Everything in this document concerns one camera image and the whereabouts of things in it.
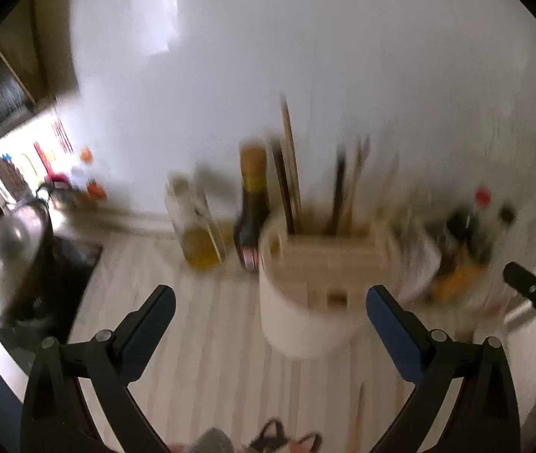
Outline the wooden chopstick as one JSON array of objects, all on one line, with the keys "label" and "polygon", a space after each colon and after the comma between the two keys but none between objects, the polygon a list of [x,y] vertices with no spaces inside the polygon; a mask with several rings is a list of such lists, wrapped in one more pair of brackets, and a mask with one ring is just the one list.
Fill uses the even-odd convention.
[{"label": "wooden chopstick", "polygon": [[359,453],[363,437],[363,423],[365,412],[365,384],[362,382],[358,397],[350,416],[350,429],[348,435],[348,453]]},{"label": "wooden chopstick", "polygon": [[343,231],[351,230],[353,219],[353,206],[357,186],[369,153],[370,137],[366,136],[364,139],[358,138],[356,143],[356,152],[354,159],[354,167],[352,170],[352,177],[346,190],[346,197],[344,198],[344,209],[342,210],[341,214],[341,229]]}]

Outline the striped cat table cloth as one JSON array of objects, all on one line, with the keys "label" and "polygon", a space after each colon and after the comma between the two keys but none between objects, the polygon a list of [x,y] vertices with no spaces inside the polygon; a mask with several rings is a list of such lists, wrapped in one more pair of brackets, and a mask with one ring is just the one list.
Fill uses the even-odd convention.
[{"label": "striped cat table cloth", "polygon": [[363,400],[361,448],[369,451],[411,393],[371,325],[315,360],[276,352],[262,331],[258,280],[236,261],[196,272],[167,235],[74,228],[71,236],[102,246],[72,342],[116,328],[160,284],[176,293],[175,318],[130,388],[169,445],[191,443],[212,427],[245,444],[278,418],[291,437],[318,431],[324,451],[342,452]]}]

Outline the black gas stove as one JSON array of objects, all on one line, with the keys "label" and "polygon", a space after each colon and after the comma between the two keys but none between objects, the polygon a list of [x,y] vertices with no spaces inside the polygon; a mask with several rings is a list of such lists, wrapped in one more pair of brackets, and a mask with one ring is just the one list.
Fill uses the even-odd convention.
[{"label": "black gas stove", "polygon": [[96,242],[55,237],[52,258],[28,287],[28,298],[0,328],[2,345],[32,353],[47,336],[64,344],[102,251]]}]

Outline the pink utensil holder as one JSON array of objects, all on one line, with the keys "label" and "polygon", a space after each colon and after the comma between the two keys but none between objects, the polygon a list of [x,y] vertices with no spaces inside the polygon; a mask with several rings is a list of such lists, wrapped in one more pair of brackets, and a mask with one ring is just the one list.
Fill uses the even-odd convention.
[{"label": "pink utensil holder", "polygon": [[314,232],[287,233],[272,215],[259,242],[259,290],[264,336],[290,359],[314,359],[346,345],[367,322],[366,294],[383,285],[391,294],[402,279],[401,253],[387,224],[373,220],[352,236],[325,236],[312,211]]}]

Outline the red cap soy sauce bottle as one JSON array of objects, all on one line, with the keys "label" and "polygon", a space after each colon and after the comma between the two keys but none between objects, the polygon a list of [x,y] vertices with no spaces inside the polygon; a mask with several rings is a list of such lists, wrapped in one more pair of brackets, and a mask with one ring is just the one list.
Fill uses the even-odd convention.
[{"label": "red cap soy sauce bottle", "polygon": [[496,208],[491,190],[480,187],[470,205],[460,205],[446,218],[427,224],[427,233],[441,253],[429,297],[446,304],[476,290],[492,265],[496,244],[515,220],[511,203],[502,202]]}]

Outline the oil glass bottle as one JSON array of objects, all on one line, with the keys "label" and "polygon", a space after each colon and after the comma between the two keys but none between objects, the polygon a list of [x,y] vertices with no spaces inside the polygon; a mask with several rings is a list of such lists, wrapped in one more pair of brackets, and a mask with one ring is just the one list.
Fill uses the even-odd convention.
[{"label": "oil glass bottle", "polygon": [[198,184],[183,174],[170,174],[166,208],[188,265],[197,271],[220,266],[226,255],[223,236]]}]

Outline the brown cap sauce bottle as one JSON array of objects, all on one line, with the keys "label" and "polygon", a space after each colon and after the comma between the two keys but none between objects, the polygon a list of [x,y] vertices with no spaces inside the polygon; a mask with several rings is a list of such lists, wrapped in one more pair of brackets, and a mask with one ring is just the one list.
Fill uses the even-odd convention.
[{"label": "brown cap sauce bottle", "polygon": [[260,265],[259,240],[270,213],[266,147],[245,142],[240,146],[242,209],[234,230],[234,244],[240,264],[257,272]]}]

